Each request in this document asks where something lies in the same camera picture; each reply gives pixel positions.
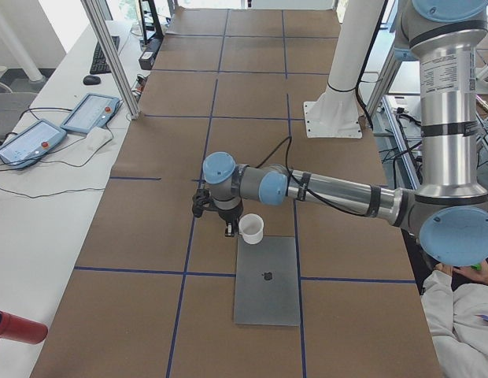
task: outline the white cup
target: white cup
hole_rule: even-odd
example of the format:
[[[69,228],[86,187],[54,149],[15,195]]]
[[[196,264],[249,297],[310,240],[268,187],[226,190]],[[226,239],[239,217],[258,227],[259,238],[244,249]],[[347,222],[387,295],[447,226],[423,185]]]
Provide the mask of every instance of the white cup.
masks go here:
[[[263,219],[256,214],[246,214],[238,222],[238,233],[248,244],[258,244],[263,239]]]

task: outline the white cloth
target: white cloth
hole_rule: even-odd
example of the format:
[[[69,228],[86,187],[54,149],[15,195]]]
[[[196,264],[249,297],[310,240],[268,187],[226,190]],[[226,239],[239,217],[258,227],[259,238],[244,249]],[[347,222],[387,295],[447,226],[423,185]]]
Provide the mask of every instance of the white cloth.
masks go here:
[[[488,286],[466,283],[452,291],[452,277],[435,270],[421,298],[440,366],[449,378],[488,378]]]

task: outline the black keyboard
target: black keyboard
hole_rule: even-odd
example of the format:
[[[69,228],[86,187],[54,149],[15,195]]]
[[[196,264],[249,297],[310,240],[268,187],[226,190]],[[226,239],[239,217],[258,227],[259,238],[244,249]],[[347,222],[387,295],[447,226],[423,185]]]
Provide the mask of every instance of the black keyboard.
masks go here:
[[[115,44],[116,50],[118,50],[118,46],[120,45],[120,37],[118,35],[114,35],[111,38],[113,38],[113,42]],[[92,66],[90,67],[90,74],[98,75],[100,73],[110,73],[110,72],[111,70],[109,69],[109,66],[105,61],[104,51],[102,51],[101,45],[99,44],[99,42],[97,42],[97,45],[95,45]]]

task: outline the white table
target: white table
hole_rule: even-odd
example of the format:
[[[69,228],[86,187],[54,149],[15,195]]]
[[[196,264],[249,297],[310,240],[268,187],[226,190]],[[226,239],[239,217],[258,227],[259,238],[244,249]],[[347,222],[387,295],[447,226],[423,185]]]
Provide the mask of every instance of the white table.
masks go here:
[[[130,29],[130,23],[109,22],[111,34],[120,36],[120,59],[132,85],[138,73],[147,75],[148,72],[139,67],[141,50]],[[87,87],[82,83],[88,74],[96,41],[89,26],[31,107],[72,109],[87,92],[120,97],[111,74],[101,75],[102,83],[96,86]],[[57,124],[67,113],[37,115]],[[129,120],[127,109],[122,106],[109,123],[113,141],[84,167],[42,164],[21,172],[0,172],[0,187],[29,195],[104,188]],[[24,115],[15,132],[24,130],[34,121],[32,115]],[[80,136],[70,135],[58,148],[78,138]],[[80,164],[90,154],[85,142],[81,141],[45,160]],[[0,310],[50,326],[101,196],[101,191],[85,191],[29,199],[0,191]],[[42,343],[32,346],[1,339],[0,377],[29,377],[42,346]]]

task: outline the red cylinder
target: red cylinder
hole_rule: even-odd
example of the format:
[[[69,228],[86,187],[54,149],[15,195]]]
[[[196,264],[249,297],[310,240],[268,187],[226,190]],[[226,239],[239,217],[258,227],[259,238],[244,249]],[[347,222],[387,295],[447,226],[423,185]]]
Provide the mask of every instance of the red cylinder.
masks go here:
[[[0,338],[37,344],[47,333],[48,327],[44,324],[0,311]]]

